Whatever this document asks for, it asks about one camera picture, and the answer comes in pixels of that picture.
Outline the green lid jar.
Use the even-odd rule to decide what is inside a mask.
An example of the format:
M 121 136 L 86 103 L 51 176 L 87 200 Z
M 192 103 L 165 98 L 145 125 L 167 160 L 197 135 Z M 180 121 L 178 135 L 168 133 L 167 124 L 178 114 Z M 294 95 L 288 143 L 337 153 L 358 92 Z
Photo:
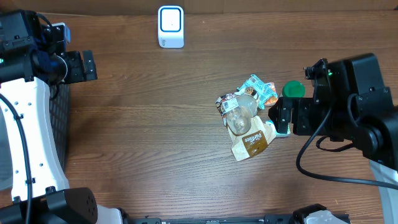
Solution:
M 301 82 L 297 80 L 291 80 L 284 85 L 281 96 L 289 98 L 302 98 L 305 96 L 305 87 Z

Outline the orange tissue pack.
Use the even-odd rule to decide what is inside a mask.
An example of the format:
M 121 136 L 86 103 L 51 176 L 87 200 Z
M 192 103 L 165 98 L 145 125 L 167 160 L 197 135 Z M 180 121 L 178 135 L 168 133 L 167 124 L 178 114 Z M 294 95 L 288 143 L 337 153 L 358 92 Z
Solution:
M 264 105 L 273 106 L 278 100 L 278 94 L 276 92 L 274 82 L 266 83 L 265 93 L 266 93 L 266 101 Z

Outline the green tissue pack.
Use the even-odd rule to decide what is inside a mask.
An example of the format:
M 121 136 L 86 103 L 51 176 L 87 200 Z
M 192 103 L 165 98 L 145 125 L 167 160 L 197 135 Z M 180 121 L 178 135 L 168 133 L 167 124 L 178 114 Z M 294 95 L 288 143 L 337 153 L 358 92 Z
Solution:
M 286 133 L 279 133 L 277 132 L 274 123 L 271 120 L 267 120 L 265 122 L 266 125 L 270 126 L 273 130 L 273 132 L 275 133 L 275 137 L 276 138 L 286 138 L 290 135 L 290 128 L 287 128 L 287 132 Z

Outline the teal wet wipes pack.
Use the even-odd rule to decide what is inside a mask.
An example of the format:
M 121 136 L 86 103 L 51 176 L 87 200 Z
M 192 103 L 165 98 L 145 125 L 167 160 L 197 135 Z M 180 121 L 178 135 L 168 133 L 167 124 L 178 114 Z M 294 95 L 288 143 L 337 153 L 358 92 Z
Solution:
M 252 73 L 249 79 L 247 79 L 237 90 L 240 91 L 243 88 L 253 87 L 258 95 L 258 108 L 264 110 L 264 103 L 266 101 L 266 83 L 264 83 L 256 74 Z

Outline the brown white snack bag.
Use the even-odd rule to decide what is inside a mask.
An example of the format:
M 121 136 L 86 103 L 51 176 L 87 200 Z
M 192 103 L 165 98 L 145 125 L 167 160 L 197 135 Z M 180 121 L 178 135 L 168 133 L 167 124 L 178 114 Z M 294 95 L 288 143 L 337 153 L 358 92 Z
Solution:
M 263 122 L 257 114 L 259 94 L 254 87 L 220 96 L 215 106 L 228 130 L 237 161 L 260 154 L 276 138 L 274 124 Z

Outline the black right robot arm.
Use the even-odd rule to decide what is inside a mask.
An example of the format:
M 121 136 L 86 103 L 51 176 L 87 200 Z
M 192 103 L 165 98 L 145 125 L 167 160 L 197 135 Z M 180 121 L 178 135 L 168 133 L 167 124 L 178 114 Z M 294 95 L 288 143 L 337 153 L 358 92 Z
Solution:
M 397 106 L 385 86 L 377 57 L 373 53 L 328 62 L 322 58 L 305 67 L 305 78 L 314 87 L 311 98 L 286 97 L 277 100 L 268 116 L 278 133 L 308 136 L 296 158 L 296 167 L 314 179 L 379 188 L 385 223 L 397 223 Z M 316 145 L 329 138 L 349 143 L 336 152 L 359 149 L 369 159 L 374 180 L 316 174 L 301 166 L 301 158 L 318 136 Z

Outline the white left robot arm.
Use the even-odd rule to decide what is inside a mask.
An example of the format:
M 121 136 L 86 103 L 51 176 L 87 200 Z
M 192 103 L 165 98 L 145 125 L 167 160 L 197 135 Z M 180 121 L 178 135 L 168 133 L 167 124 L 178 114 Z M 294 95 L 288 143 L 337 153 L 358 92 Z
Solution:
M 127 223 L 120 208 L 71 188 L 57 155 L 50 119 L 54 86 L 97 79 L 93 54 L 67 51 L 69 28 L 34 11 L 1 15 L 1 111 L 11 151 L 12 204 L 2 223 Z

